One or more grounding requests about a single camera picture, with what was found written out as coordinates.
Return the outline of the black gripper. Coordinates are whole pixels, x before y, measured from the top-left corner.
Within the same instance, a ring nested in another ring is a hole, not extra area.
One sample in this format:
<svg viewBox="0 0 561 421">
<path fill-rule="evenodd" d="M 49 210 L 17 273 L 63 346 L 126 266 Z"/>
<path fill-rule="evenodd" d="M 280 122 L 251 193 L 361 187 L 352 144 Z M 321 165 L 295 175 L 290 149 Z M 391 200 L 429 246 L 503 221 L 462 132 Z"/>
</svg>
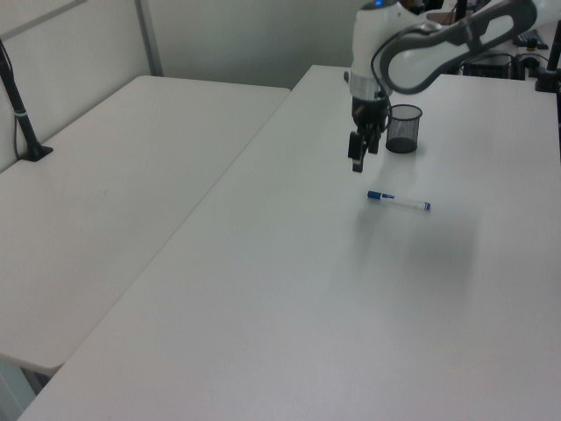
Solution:
<svg viewBox="0 0 561 421">
<path fill-rule="evenodd" d="M 387 128 L 389 111 L 390 101 L 386 94 L 377 95 L 372 101 L 352 98 L 352 120 L 357 131 L 350 133 L 347 156 L 352 160 L 353 172 L 363 172 L 367 150 L 368 153 L 378 153 L 381 133 Z M 363 132 L 368 132 L 367 139 Z"/>
</svg>

